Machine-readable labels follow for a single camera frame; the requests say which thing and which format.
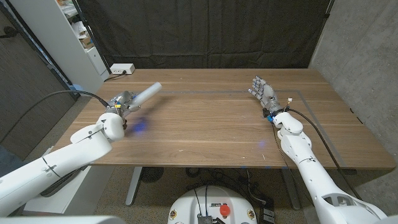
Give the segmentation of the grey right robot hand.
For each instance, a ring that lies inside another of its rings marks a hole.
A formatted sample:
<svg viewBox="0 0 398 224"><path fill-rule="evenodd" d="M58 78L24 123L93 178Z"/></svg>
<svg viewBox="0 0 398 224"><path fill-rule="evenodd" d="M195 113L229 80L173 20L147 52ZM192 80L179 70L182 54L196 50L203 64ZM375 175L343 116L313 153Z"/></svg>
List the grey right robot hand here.
<svg viewBox="0 0 398 224"><path fill-rule="evenodd" d="M282 109L273 88L261 77L252 79L252 88L248 90L267 111L273 113Z"/></svg>

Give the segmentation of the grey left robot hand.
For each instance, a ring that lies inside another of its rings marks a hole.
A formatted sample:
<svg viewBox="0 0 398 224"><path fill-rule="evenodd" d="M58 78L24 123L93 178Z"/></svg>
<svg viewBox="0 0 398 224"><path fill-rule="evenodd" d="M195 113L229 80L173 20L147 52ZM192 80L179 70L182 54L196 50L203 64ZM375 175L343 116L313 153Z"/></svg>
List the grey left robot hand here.
<svg viewBox="0 0 398 224"><path fill-rule="evenodd" d="M108 101L105 112L118 114L120 117L125 118L130 113L138 111L141 108L140 105L134 105L132 103L136 96L137 95L131 91L124 91L117 94Z"/></svg>

